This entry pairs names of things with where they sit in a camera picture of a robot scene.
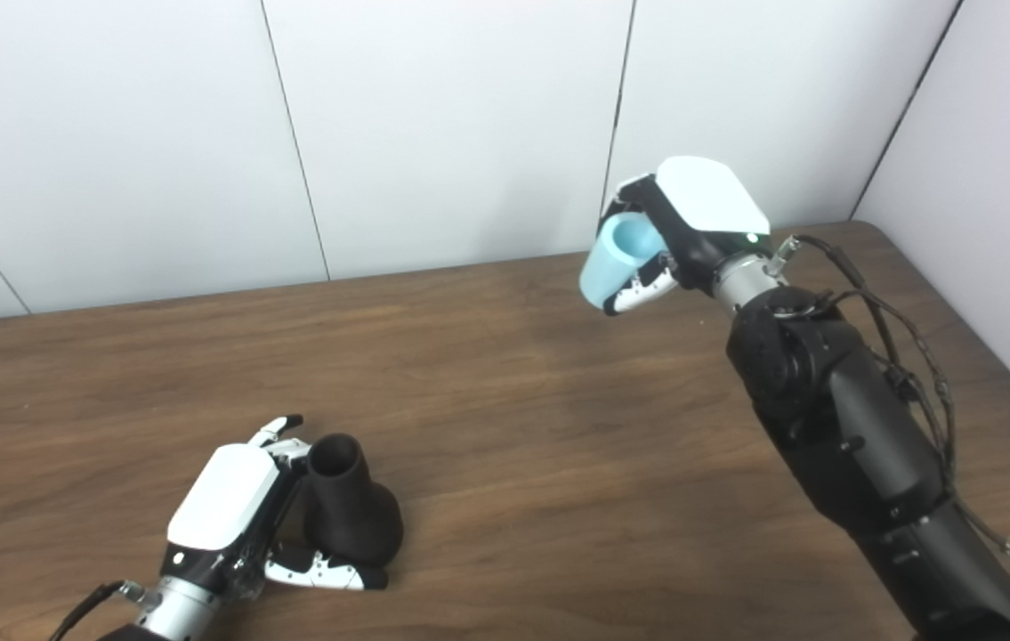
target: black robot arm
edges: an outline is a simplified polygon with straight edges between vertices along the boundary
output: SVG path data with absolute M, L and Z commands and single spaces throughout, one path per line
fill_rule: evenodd
M 1010 576 L 862 336 L 817 300 L 776 288 L 733 320 L 727 353 L 762 426 L 920 638 L 1010 640 Z
M 622 185 L 605 219 L 642 212 L 667 251 L 603 309 L 614 315 L 661 296 L 668 288 L 643 287 L 659 282 L 659 266 L 668 282 L 719 301 L 733 317 L 729 360 L 770 440 L 817 511 L 849 533 L 921 640 L 1010 641 L 1010 576 L 976 528 L 1008 555 L 1010 539 L 990 532 L 955 493 L 949 391 L 915 325 L 867 290 L 839 248 L 801 236 L 770 251 L 769 222 L 760 212 L 753 222 L 753 210 L 732 172 L 705 158 L 670 158 L 659 175 Z M 822 248 L 854 289 L 833 297 L 790 287 L 782 269 L 801 240 Z M 835 307 L 850 296 L 870 305 L 887 357 Z M 884 308 L 928 360 L 947 434 L 923 386 L 900 366 Z M 935 442 L 909 409 L 916 401 Z

